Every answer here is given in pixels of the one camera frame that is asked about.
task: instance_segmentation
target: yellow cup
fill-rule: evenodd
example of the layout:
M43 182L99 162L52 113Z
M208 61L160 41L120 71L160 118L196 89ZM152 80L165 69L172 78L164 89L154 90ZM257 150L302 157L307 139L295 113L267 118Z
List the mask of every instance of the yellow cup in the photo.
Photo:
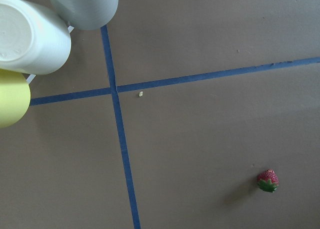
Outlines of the yellow cup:
M30 88L19 72L0 69L0 128L19 121L30 104Z

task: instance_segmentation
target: white tape strip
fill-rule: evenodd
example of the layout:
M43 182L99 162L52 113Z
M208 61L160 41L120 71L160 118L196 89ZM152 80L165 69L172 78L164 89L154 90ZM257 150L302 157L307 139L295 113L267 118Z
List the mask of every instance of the white tape strip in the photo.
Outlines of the white tape strip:
M69 33L71 33L74 29L75 29L75 28L74 28L73 26L69 26L69 27L68 27ZM32 80L35 79L35 77L36 77L36 75L30 74L30 75L28 76L28 78L26 79L26 82L27 82L28 84L30 84L30 83L32 82Z

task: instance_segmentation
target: blue tape line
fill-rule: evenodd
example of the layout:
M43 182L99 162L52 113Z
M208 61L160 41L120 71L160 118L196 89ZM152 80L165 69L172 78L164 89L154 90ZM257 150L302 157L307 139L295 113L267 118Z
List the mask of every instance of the blue tape line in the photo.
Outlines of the blue tape line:
M32 98L30 101L30 106L43 105L48 103L57 103L57 102L69 101L69 100L80 99L80 98L97 97L97 96L108 95L108 94L111 94L111 89L109 87L72 92L72 93L66 93L66 94L60 94L60 95L50 95L50 96Z
M123 167L124 167L126 186L127 186L127 190L128 190L128 194L129 194L129 201L130 201L130 207L131 207L133 226L134 226L134 229L141 229L136 194L135 194L135 188L134 188L134 182L133 182L131 167L130 167L130 160L129 160L129 154L128 154L128 147L127 147L124 122L123 122L123 118L122 118L120 100L119 100L119 95L118 95L118 91L117 91L115 69L114 69L114 63L112 60L112 53L111 53L111 47L110 47L107 26L101 27L100 30L101 30L101 35L102 35L102 43L103 43L103 48L104 48L105 62L106 62L106 67L107 67L107 71L108 71L108 76L109 76L109 83L110 83L110 87L111 87L111 95L112 95L112 101L113 101L115 121L116 121L116 126L117 126L117 130L118 130L118 137L119 137L119 142L120 142L120 147L121 147L122 162L123 162Z
M169 79L121 85L117 87L117 91L119 93L123 93L123 92L129 92L134 90L163 87L163 86L174 85L174 84L196 82L196 81L202 81L202 80L208 80L208 79L214 79L214 78L229 77L229 76L246 74L246 73L256 73L256 72L275 70L280 68L315 64L315 63L320 63L320 57L265 64L260 66L249 66L249 67L243 67L243 68L237 68L237 69L222 70L222 71L215 71L215 72L209 72L209 73L203 73L203 74L188 75L188 76L181 76L181 77L175 77L175 78L169 78Z

